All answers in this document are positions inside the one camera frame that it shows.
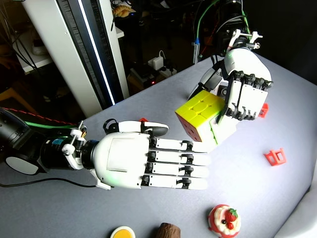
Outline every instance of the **cupcake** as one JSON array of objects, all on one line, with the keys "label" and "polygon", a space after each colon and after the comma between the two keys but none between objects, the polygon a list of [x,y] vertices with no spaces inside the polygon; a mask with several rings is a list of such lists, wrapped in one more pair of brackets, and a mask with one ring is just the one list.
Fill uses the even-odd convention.
[{"label": "cupcake", "polygon": [[241,217],[228,205],[215,206],[208,216],[209,230],[220,238],[235,237],[241,228]]}]

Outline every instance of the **white light strip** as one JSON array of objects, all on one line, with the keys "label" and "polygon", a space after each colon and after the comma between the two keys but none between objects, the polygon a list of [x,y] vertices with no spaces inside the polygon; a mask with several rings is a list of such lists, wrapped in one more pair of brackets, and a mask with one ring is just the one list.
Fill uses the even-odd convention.
[{"label": "white light strip", "polygon": [[114,105],[115,102],[114,102],[114,99],[113,99],[113,96],[112,96],[112,93],[111,93],[111,90],[110,90],[110,87],[109,87],[109,84],[108,84],[108,81],[107,81],[107,77],[106,77],[106,74],[105,74],[103,65],[102,65],[101,60],[100,60],[100,57],[99,57],[99,53],[98,53],[98,50],[97,50],[97,47],[96,47],[96,43],[95,43],[93,34],[92,34],[92,32],[91,32],[91,29],[90,29],[90,26],[89,26],[89,23],[88,23],[88,19],[87,19],[86,13],[85,13],[85,9],[84,9],[83,3],[81,2],[81,0],[78,0],[78,3],[79,3],[79,7],[80,7],[80,10],[81,10],[81,13],[83,14],[83,17],[84,17],[84,22],[85,22],[86,28],[87,28],[87,30],[88,30],[88,34],[89,34],[90,41],[91,41],[91,43],[92,43],[92,45],[93,45],[93,48],[94,48],[94,51],[95,51],[95,54],[96,54],[96,57],[97,57],[97,61],[98,61],[99,67],[100,67],[100,69],[101,69],[101,73],[103,74],[104,80],[105,80],[105,82],[106,82],[107,90],[108,90],[108,92],[109,92],[112,105]]}]

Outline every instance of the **robotic arm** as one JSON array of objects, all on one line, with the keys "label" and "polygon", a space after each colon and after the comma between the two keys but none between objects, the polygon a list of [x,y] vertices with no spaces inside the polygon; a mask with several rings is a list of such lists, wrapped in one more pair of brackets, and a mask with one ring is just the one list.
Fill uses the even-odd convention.
[{"label": "robotic arm", "polygon": [[5,162],[28,175],[51,168],[88,169],[97,187],[141,188],[141,186],[205,189],[208,151],[201,142],[158,138],[168,126],[154,122],[114,119],[104,123],[101,141],[86,141],[83,122],[74,129],[38,132],[22,120],[0,109],[0,143]]},{"label": "robotic arm", "polygon": [[220,22],[216,31],[217,55],[224,57],[208,70],[190,98],[207,90],[225,99],[218,124],[237,123],[258,117],[273,86],[271,75],[253,49],[260,47],[257,32],[250,34],[242,0],[220,0]]}]

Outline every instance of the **white fabric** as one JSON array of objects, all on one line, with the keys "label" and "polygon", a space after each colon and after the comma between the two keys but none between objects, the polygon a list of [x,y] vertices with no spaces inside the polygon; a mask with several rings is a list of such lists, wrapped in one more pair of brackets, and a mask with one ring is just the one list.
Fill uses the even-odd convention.
[{"label": "white fabric", "polygon": [[303,197],[274,238],[317,237],[317,166],[310,191]]}]

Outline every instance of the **brown wooden log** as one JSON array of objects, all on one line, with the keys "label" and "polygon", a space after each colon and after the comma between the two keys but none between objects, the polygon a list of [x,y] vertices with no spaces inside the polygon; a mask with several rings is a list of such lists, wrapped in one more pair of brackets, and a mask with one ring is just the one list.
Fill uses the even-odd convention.
[{"label": "brown wooden log", "polygon": [[170,223],[162,223],[156,238],[180,238],[180,229]]}]

